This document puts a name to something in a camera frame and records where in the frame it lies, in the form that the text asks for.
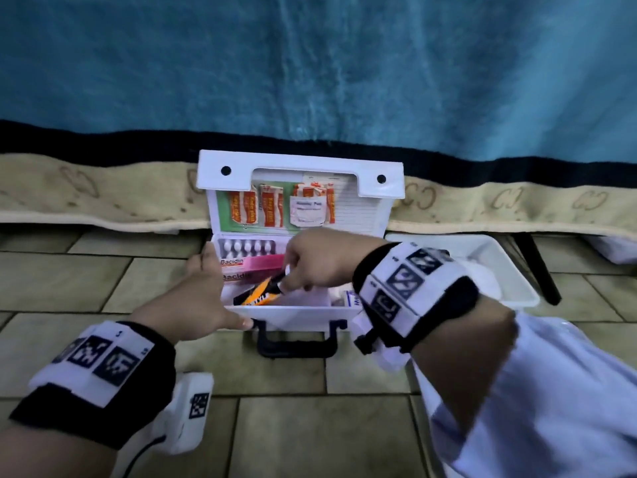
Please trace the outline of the person's right hand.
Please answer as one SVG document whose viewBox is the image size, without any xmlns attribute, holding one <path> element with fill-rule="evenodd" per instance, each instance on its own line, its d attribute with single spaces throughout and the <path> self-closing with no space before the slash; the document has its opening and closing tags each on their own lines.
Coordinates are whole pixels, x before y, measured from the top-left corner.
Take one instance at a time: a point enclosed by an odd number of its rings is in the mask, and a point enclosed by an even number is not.
<svg viewBox="0 0 637 478">
<path fill-rule="evenodd" d="M 314 253 L 313 271 L 323 288 L 351 283 L 359 293 L 367 276 L 397 245 L 382 238 L 325 227 L 303 230 L 290 241 L 302 241 Z"/>
</svg>

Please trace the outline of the beige patterned mattress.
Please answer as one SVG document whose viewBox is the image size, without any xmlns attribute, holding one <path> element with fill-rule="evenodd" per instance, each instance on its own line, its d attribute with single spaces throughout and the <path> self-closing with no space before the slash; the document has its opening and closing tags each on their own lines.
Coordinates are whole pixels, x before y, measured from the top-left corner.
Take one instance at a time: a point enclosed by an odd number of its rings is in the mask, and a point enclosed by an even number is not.
<svg viewBox="0 0 637 478">
<path fill-rule="evenodd" d="M 0 223 L 84 224 L 121 232 L 210 227 L 194 163 L 96 168 L 32 153 L 0 154 Z M 637 189 L 488 183 L 456 189 L 406 178 L 389 231 L 565 232 L 637 241 Z"/>
</svg>

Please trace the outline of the orange black packet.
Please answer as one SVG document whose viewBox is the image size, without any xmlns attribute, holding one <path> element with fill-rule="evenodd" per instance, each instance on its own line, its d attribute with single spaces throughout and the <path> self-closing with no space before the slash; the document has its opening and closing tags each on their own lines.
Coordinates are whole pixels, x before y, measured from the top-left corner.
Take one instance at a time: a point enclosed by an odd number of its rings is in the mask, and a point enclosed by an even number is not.
<svg viewBox="0 0 637 478">
<path fill-rule="evenodd" d="M 253 285 L 250 289 L 235 296 L 233 298 L 233 305 L 262 306 L 274 302 L 282 295 L 280 283 L 285 276 L 286 273 L 281 272 Z"/>
</svg>

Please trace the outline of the light blue shirt sleeve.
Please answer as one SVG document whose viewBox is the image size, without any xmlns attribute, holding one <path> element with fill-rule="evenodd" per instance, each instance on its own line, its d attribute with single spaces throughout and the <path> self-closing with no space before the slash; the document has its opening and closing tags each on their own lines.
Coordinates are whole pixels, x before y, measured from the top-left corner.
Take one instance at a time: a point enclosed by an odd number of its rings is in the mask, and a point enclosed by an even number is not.
<svg viewBox="0 0 637 478">
<path fill-rule="evenodd" d="M 473 428 L 442 402 L 429 412 L 440 461 L 464 478 L 637 478 L 637 369 L 563 319 L 515 322 Z"/>
</svg>

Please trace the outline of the person's right forearm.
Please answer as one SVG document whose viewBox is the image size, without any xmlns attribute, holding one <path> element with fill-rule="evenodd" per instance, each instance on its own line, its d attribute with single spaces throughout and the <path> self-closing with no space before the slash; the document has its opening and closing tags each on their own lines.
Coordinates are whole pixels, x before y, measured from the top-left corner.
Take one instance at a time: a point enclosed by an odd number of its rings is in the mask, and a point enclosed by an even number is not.
<svg viewBox="0 0 637 478">
<path fill-rule="evenodd" d="M 475 308 L 438 326 L 411 352 L 466 435 L 518 336 L 515 312 L 482 296 Z"/>
</svg>

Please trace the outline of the orange bandage packet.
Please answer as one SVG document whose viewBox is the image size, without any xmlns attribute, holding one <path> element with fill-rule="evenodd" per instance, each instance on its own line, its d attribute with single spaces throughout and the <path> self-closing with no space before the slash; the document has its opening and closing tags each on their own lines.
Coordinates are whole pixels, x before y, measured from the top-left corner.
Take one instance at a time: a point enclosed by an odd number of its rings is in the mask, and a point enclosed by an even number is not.
<svg viewBox="0 0 637 478">
<path fill-rule="evenodd" d="M 309 184 L 297 184 L 292 190 L 291 196 L 315 197 L 325 195 L 327 198 L 327 218 L 324 225 L 336 223 L 336 193 L 332 182 L 311 182 Z"/>
<path fill-rule="evenodd" d="M 249 191 L 227 192 L 229 213 L 236 224 L 256 225 L 258 223 L 257 189 L 252 186 Z"/>
<path fill-rule="evenodd" d="M 283 227 L 283 200 L 283 187 L 259 184 L 260 221 L 263 227 Z"/>
</svg>

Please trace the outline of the black white marker wristband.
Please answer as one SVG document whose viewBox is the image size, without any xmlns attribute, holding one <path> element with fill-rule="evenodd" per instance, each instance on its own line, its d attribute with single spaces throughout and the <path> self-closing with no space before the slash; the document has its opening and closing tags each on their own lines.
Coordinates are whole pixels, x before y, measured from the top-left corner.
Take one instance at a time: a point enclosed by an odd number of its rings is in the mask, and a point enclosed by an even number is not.
<svg viewBox="0 0 637 478">
<path fill-rule="evenodd" d="M 404 241 L 365 256 L 352 275 L 371 328 L 354 339 L 364 354 L 412 350 L 446 321 L 464 317 L 481 293 L 465 267 L 439 249 Z"/>
<path fill-rule="evenodd" d="M 121 450 L 170 404 L 175 358 L 175 346 L 141 324 L 89 326 L 31 378 L 10 419 Z"/>
</svg>

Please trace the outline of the white cloth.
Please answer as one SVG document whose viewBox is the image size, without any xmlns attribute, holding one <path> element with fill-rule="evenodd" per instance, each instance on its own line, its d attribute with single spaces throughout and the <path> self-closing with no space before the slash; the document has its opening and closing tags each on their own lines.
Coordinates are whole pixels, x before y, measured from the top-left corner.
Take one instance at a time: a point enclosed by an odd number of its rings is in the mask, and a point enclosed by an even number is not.
<svg viewBox="0 0 637 478">
<path fill-rule="evenodd" d="M 600 235 L 583 235 L 582 238 L 615 265 L 637 265 L 637 241 Z"/>
</svg>

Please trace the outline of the white pill blister pack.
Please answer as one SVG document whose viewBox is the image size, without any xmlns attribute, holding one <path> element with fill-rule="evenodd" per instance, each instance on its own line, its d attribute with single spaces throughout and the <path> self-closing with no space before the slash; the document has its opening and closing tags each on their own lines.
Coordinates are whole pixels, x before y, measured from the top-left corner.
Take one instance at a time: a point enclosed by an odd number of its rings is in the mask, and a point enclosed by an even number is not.
<svg viewBox="0 0 637 478">
<path fill-rule="evenodd" d="M 222 259 L 234 260 L 276 254 L 276 242 L 274 240 L 221 238 L 217 240 L 217 244 Z"/>
</svg>

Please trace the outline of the pink white ointment box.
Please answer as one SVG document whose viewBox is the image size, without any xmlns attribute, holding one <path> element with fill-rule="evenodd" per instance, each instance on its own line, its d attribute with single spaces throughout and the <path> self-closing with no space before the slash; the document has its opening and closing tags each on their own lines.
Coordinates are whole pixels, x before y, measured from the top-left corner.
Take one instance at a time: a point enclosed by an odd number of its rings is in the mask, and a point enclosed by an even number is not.
<svg viewBox="0 0 637 478">
<path fill-rule="evenodd" d="M 254 284 L 264 280 L 263 272 L 259 271 L 240 271 L 240 272 L 222 272 L 224 285 L 241 285 Z"/>
</svg>

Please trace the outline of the white first aid box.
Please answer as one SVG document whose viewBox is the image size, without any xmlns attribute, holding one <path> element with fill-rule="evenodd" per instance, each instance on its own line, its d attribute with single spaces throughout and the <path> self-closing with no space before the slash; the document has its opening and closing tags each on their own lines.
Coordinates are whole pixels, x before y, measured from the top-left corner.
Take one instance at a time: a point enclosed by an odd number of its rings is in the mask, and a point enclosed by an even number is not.
<svg viewBox="0 0 637 478">
<path fill-rule="evenodd" d="M 284 254 L 295 234 L 252 234 L 221 232 L 217 211 L 217 191 L 248 191 L 251 183 L 261 181 L 303 184 L 304 173 L 340 173 L 355 175 L 361 197 L 399 200 L 405 197 L 404 166 L 401 162 L 310 157 L 304 155 L 201 150 L 198 157 L 196 187 L 208 198 L 212 242 L 221 260 L 217 240 L 250 238 L 274 240 L 276 254 Z M 299 228 L 299 232 L 311 227 Z M 297 290 L 262 306 L 234 306 L 233 298 L 254 284 L 224 285 L 222 301 L 236 313 L 265 321 L 268 328 L 288 331 L 327 331 L 329 321 L 349 320 L 354 308 L 337 303 L 340 290 L 315 287 L 310 292 Z"/>
</svg>

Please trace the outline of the person's left hand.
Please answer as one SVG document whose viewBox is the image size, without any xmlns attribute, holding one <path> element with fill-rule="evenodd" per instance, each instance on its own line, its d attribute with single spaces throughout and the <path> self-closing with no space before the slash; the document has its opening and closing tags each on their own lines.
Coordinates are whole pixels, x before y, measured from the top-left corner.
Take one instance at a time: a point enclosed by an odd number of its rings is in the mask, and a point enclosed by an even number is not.
<svg viewBox="0 0 637 478">
<path fill-rule="evenodd" d="M 219 330 L 219 316 L 232 312 L 222 303 L 223 288 L 219 258 L 207 242 L 187 261 L 184 278 L 137 308 L 129 320 L 156 331 L 172 345 L 207 337 Z"/>
</svg>

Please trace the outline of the white pad packet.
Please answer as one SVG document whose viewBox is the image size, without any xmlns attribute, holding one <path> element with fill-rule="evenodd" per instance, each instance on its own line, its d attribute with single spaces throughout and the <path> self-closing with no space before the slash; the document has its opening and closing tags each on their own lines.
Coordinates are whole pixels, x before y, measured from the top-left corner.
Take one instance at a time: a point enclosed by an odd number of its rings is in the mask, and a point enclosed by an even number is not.
<svg viewBox="0 0 637 478">
<path fill-rule="evenodd" d="M 289 199 L 290 224 L 299 227 L 320 227 L 327 220 L 327 197 L 291 196 Z"/>
</svg>

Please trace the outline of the white plastic tray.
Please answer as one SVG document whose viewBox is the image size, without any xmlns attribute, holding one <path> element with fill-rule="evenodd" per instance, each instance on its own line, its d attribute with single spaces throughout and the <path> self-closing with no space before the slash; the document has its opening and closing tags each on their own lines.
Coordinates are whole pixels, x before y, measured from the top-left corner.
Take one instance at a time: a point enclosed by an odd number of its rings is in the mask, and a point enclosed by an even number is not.
<svg viewBox="0 0 637 478">
<path fill-rule="evenodd" d="M 533 308 L 539 295 L 496 239 L 484 234 L 386 233 L 389 241 L 413 241 L 446 250 L 474 280 L 481 293 L 514 310 Z"/>
</svg>

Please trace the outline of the blue fleece blanket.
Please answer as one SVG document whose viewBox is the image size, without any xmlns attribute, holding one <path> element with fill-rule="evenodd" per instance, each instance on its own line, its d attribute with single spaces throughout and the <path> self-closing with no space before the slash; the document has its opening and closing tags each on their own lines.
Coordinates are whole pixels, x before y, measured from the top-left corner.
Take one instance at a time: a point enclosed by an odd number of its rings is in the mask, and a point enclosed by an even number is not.
<svg viewBox="0 0 637 478">
<path fill-rule="evenodd" d="M 637 189 L 637 0 L 0 0 L 0 153 Z"/>
</svg>

